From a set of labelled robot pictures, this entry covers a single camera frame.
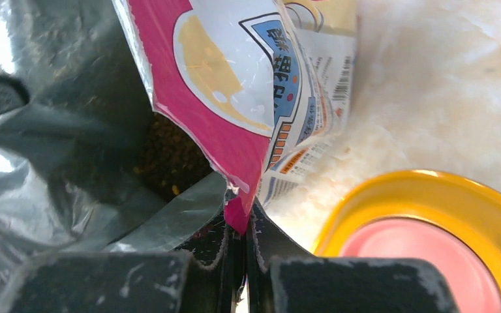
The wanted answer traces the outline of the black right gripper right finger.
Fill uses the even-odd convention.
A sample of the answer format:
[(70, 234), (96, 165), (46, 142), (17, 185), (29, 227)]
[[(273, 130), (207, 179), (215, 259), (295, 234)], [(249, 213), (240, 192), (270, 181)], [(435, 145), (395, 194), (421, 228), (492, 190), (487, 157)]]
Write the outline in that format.
[(412, 258), (322, 258), (287, 236), (258, 201), (247, 240), (250, 312), (458, 312), (446, 280)]

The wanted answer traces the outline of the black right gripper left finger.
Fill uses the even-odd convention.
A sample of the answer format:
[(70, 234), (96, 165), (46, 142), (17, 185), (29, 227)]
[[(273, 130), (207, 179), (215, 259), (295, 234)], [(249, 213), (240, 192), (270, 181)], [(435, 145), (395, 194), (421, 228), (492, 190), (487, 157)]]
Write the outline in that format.
[(217, 215), (170, 252), (38, 256), (11, 278), (0, 312), (233, 312), (243, 255)]

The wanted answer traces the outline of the pink pet food bag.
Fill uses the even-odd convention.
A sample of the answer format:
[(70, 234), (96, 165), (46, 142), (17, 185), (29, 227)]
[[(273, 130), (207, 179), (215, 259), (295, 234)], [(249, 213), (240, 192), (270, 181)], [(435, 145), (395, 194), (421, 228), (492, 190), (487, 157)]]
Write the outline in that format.
[[(169, 250), (300, 185), (347, 120), (355, 1), (0, 1), (0, 294), (54, 251)], [(213, 170), (134, 172), (159, 113)]]

